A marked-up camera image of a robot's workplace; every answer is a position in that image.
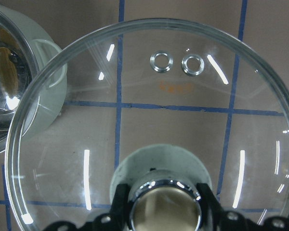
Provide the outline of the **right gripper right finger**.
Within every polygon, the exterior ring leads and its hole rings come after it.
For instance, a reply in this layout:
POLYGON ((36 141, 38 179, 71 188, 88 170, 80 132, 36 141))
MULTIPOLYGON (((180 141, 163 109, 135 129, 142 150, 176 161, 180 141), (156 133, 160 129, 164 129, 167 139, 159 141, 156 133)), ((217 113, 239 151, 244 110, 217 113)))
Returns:
POLYGON ((198 183, 200 194, 201 228, 204 231, 225 231, 225 210, 222 208, 214 193, 206 183, 198 183))

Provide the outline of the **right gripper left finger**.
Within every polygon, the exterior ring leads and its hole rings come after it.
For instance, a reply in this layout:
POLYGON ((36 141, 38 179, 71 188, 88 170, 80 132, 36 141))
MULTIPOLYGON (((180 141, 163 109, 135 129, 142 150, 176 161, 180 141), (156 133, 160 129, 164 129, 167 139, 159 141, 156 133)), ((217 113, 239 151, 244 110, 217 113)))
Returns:
POLYGON ((122 231, 129 223, 130 202, 128 184, 118 184, 110 208, 111 223, 114 231, 122 231))

